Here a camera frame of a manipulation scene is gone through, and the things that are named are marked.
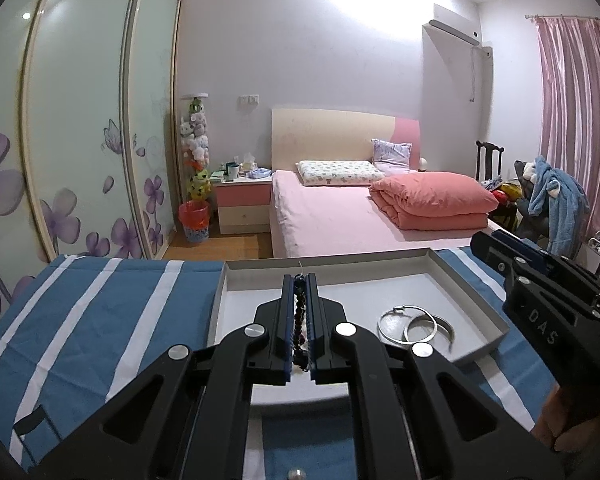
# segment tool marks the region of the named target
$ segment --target nightstand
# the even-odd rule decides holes
[[[214,184],[218,201],[218,219],[223,235],[268,233],[272,177]]]

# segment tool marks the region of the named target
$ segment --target curtain rod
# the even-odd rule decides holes
[[[597,16],[565,16],[564,14],[559,14],[557,16],[543,16],[542,14],[525,14],[525,18],[528,20],[532,20],[535,18],[575,18],[578,20],[598,20],[600,22],[600,18]]]

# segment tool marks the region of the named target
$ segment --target mug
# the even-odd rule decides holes
[[[234,163],[227,164],[226,171],[228,173],[227,180],[237,180],[238,177],[240,176],[240,166],[238,164],[234,164]]]

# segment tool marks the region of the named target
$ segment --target white tray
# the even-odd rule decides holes
[[[455,341],[449,351],[441,331],[432,344],[458,365],[474,361],[491,351],[509,331],[507,323],[434,251],[416,249],[317,258],[227,262],[214,300],[208,344],[222,341],[229,332],[253,322],[257,307],[280,298],[285,274],[314,272],[320,296],[344,307],[347,320],[378,334],[380,315],[401,304],[420,306],[446,319],[454,328]],[[389,318],[383,328],[401,339],[406,318]],[[414,327],[410,339],[429,331]],[[318,386],[308,373],[293,367],[287,386],[255,385],[251,404],[285,406],[348,396],[346,384]]]

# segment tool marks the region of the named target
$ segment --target plush toy tower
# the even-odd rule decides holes
[[[211,194],[209,181],[209,138],[206,136],[205,107],[200,98],[189,106],[189,120],[180,125],[182,158],[189,168],[187,189],[193,200],[206,200]]]

